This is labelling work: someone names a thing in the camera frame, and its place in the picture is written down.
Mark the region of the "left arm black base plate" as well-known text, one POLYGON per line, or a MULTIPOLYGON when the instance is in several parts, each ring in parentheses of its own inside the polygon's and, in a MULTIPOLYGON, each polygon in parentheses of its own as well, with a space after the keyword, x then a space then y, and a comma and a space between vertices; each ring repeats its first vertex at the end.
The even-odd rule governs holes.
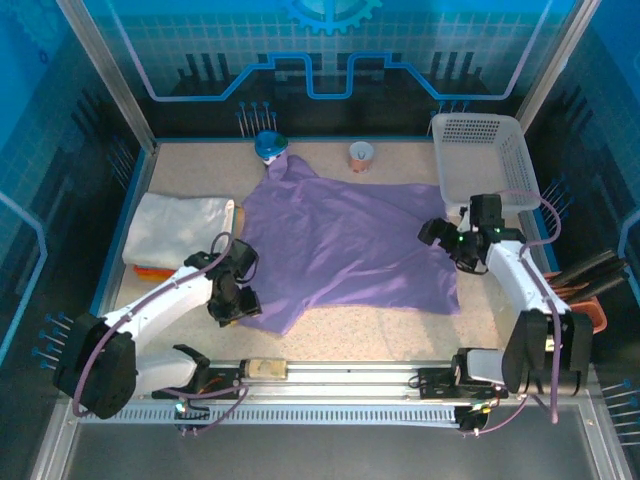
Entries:
MULTIPOLYGON (((225 389, 239 387, 241 380, 241 372, 239 368, 227 367, 207 367, 200 368, 196 371, 194 378, 185 387, 171 387, 170 389, 182 394, 203 395, 214 392, 220 392, 225 389)), ((151 393, 153 399, 176 399, 178 395, 167 393, 164 390, 158 390, 151 393)), ((217 398, 221 399, 238 399, 239 393, 234 390, 217 398)))

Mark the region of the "aluminium mounting rail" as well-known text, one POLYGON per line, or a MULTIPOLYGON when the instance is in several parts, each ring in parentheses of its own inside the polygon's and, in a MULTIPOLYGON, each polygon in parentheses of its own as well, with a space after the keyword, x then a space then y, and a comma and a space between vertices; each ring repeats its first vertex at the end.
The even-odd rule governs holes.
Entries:
MULTIPOLYGON (((417 389, 408 381, 419 368, 449 368, 450 365, 401 365, 390 364, 289 364, 288 378, 280 381, 251 380, 244 377, 242 361, 233 366, 239 368, 241 380, 235 387, 240 394, 248 389, 259 399, 268 400, 331 400, 331 399, 382 399, 403 395, 420 398, 417 389)), ((427 399, 438 402, 470 402, 472 400, 427 399)))

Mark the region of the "aluminium frame post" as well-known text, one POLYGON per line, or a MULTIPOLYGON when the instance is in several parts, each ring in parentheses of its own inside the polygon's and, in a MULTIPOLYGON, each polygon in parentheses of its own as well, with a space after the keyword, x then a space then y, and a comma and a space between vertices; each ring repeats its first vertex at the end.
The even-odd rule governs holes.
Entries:
POLYGON ((141 148, 156 152, 155 136, 116 60, 82 0, 55 0, 141 148))
POLYGON ((544 105, 554 84, 566 68, 571 55, 591 23, 602 0, 575 0, 543 66, 519 107, 516 119, 527 131, 544 105))

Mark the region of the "brown paper cup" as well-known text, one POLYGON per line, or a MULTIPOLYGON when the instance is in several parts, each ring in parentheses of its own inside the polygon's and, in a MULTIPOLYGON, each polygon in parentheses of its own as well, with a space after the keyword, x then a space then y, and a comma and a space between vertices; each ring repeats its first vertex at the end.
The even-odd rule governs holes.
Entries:
POLYGON ((375 149, 365 141, 356 141, 349 147, 349 166, 354 173, 367 172, 373 163, 375 149))

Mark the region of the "white folded t-shirt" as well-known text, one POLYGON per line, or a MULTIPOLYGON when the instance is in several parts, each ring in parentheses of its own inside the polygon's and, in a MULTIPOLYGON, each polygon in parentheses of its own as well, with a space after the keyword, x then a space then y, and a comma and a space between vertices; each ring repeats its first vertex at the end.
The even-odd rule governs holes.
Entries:
POLYGON ((127 265, 176 270, 197 252, 220 252, 233 231, 235 202, 224 197, 176 198, 145 193, 131 220, 122 259, 127 265))

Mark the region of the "white perforated plastic basket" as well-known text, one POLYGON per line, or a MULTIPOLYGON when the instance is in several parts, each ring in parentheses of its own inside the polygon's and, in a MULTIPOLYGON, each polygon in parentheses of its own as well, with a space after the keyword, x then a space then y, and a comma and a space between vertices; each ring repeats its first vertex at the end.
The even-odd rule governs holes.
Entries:
POLYGON ((524 133, 509 116, 440 113, 431 122, 441 196, 450 215, 472 196, 539 192, 524 133))

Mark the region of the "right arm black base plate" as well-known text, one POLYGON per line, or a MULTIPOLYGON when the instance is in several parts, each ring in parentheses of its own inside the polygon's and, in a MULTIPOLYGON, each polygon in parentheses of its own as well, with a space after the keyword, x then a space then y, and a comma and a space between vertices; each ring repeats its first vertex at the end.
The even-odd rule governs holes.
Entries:
POLYGON ((502 400, 509 396, 490 382, 473 380, 461 367, 419 368, 408 386, 417 389, 422 400, 502 400))

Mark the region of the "beige tape block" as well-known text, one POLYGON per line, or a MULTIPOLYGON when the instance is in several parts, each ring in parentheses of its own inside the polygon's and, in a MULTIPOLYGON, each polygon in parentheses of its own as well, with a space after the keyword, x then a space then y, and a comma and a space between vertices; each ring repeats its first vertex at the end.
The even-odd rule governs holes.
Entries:
POLYGON ((242 361, 245 378, 261 381, 280 381, 288 378, 288 363, 277 358, 251 358, 242 361))

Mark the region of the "orange plastic container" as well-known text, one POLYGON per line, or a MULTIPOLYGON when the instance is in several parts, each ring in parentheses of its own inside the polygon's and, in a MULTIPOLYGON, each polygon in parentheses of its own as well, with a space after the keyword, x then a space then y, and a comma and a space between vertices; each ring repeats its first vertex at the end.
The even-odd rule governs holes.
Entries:
POLYGON ((607 328, 606 314, 596 296, 591 296, 580 302, 569 302, 568 299, 577 291, 589 286, 588 282, 580 282, 575 285, 552 286, 551 280, 558 275, 557 272, 544 273, 543 277, 551 287, 555 295, 565 302, 573 312, 585 314, 589 317, 593 326, 593 333, 598 334, 607 328))

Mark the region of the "white cup with blue lid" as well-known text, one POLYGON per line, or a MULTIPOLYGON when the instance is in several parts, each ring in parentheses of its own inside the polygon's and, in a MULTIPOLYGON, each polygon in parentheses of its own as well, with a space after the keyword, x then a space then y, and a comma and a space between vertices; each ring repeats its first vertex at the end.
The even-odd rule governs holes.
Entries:
POLYGON ((254 150, 265 166, 271 165, 288 148, 287 138, 274 131, 262 130, 254 138, 254 150))

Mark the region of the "grey metal front panel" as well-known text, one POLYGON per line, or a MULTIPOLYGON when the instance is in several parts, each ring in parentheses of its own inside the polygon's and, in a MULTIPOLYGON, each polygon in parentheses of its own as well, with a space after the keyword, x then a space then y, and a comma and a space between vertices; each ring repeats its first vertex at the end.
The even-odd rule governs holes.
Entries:
POLYGON ((557 425, 506 407, 480 436, 424 426, 169 425, 51 416, 24 480, 640 480, 605 409, 576 402, 557 425))

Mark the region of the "purple t-shirt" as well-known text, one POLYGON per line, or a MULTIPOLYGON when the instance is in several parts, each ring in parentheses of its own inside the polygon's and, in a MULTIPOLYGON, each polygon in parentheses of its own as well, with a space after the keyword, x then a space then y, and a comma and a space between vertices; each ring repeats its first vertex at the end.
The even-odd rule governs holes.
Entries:
POLYGON ((262 308, 243 326, 284 335, 318 307, 460 311, 453 261, 418 238, 426 221, 445 214, 435 185, 343 182, 291 155, 242 205, 242 238, 259 256, 250 285, 262 308))

